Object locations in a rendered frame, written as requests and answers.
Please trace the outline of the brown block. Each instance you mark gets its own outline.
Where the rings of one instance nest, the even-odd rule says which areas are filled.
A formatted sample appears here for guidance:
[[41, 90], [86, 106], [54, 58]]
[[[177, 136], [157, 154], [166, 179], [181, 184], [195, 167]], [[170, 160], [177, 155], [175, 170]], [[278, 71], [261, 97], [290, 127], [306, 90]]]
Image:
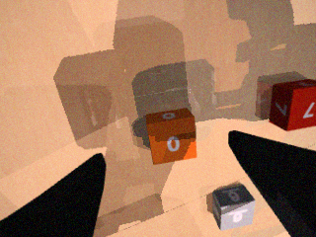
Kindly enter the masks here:
[[147, 114], [153, 165], [197, 158], [196, 124], [188, 108]]

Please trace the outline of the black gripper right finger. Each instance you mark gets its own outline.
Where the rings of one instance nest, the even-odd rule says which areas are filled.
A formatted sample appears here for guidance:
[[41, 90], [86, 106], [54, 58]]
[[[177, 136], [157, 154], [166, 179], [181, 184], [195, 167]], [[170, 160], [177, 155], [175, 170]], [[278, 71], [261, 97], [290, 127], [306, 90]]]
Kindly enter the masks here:
[[228, 145], [290, 237], [316, 237], [316, 150], [238, 130]]

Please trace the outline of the red block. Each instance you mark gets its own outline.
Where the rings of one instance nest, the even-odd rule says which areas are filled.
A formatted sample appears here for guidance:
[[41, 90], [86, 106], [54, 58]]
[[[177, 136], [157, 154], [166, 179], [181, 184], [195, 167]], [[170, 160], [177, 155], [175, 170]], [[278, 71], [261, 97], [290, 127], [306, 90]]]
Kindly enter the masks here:
[[316, 126], [316, 80], [273, 85], [270, 123], [292, 131]]

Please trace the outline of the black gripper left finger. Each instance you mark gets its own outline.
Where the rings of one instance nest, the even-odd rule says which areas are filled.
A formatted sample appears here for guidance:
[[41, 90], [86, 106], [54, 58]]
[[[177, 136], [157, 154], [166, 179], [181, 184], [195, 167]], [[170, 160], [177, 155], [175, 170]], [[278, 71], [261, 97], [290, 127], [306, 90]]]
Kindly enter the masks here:
[[0, 237], [93, 237], [105, 186], [103, 153], [0, 220]]

